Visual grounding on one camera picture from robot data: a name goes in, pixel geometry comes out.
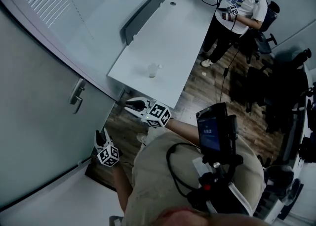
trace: office chair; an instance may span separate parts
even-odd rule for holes
[[[259,106],[266,105],[267,132],[281,128],[286,133],[291,129],[292,109],[309,89],[305,71],[298,68],[311,56],[308,48],[290,62],[271,65],[262,60],[264,66],[260,70],[253,67],[248,69],[245,82],[246,112],[251,112],[254,102]],[[270,68],[272,73],[263,73],[266,68]]]
[[[240,38],[237,44],[234,46],[243,53],[247,58],[247,63],[250,63],[251,56],[254,53],[257,60],[260,58],[260,54],[270,54],[271,48],[269,42],[273,41],[277,45],[277,41],[272,34],[270,38],[266,39],[263,32],[267,31],[271,24],[276,20],[277,14],[280,12],[280,7],[271,2],[268,6],[266,17],[262,23],[260,30],[249,29],[243,37]]]

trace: handle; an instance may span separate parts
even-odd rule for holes
[[[273,34],[270,34],[270,35],[271,35],[271,38],[272,38],[273,42],[275,43],[275,45],[277,45],[277,41],[276,41],[275,37],[273,36]]]
[[[82,91],[84,91],[84,86],[85,86],[85,79],[80,78],[78,80],[78,82],[76,83],[70,98],[68,100],[70,105],[75,105],[77,103],[77,101],[79,101],[79,104],[76,108],[76,110],[73,112],[73,114],[78,113],[79,108],[81,107],[82,101],[83,99],[80,97],[80,94],[82,93]]]
[[[81,107],[81,104],[83,102],[83,99],[81,97],[75,96],[75,98],[79,101],[79,104],[78,104],[76,110],[74,111],[74,114],[78,113],[79,108]]]

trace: black pants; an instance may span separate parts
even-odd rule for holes
[[[217,47],[209,57],[211,62],[217,62],[219,59],[221,59],[229,47],[239,39],[240,36],[240,34],[231,32],[229,29],[219,23],[217,18],[214,16],[205,36],[203,50],[204,52],[209,52],[217,40]]]

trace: beige shirt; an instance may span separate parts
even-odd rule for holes
[[[187,142],[175,133],[168,132],[153,140],[139,154],[134,163],[134,190],[128,199],[122,221],[123,226],[149,225],[167,208],[191,207],[176,189],[166,160],[168,149],[175,143]],[[237,154],[244,163],[236,168],[234,183],[249,202],[253,212],[264,191],[263,168],[250,147],[237,140]],[[190,186],[198,187],[199,175],[192,163],[201,154],[191,146],[177,146],[170,156],[175,174]],[[183,193],[189,190],[179,184]]]

